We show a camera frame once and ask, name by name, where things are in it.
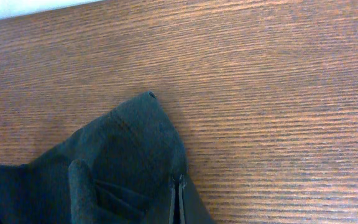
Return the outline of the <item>dark teal t-shirt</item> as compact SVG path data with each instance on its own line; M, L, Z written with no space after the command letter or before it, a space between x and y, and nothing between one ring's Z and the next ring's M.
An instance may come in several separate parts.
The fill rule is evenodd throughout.
M156 96L142 93L32 162L0 165L0 223L155 223L163 183L176 188L185 147Z

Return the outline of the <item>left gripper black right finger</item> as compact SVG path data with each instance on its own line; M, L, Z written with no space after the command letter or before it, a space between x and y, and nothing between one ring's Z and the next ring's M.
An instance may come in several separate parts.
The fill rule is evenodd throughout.
M180 224L215 224L189 175L182 175L178 185Z

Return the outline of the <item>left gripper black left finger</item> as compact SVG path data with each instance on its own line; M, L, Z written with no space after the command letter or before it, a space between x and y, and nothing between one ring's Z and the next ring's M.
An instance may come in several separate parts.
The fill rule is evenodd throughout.
M158 224L173 224L176 200L175 181L168 177L163 183L155 204L154 221Z

